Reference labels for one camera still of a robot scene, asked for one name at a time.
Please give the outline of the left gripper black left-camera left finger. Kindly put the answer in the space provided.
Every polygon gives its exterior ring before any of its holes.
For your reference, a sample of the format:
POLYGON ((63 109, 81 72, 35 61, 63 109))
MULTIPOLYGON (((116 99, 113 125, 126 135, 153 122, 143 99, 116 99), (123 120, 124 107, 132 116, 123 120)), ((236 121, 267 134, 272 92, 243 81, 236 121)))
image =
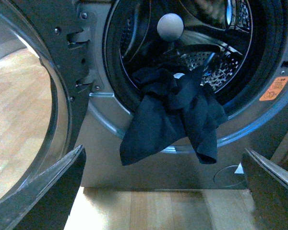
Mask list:
POLYGON ((0 230, 64 229, 85 162, 85 148, 80 145, 0 201, 0 230))

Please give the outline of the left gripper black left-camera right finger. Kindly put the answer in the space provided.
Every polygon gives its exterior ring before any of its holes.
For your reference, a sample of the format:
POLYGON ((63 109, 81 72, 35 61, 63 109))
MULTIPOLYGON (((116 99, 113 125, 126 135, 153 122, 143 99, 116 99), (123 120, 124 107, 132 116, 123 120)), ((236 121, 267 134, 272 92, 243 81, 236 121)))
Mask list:
POLYGON ((242 167, 255 216, 267 230, 288 230, 288 171, 246 148, 242 167))

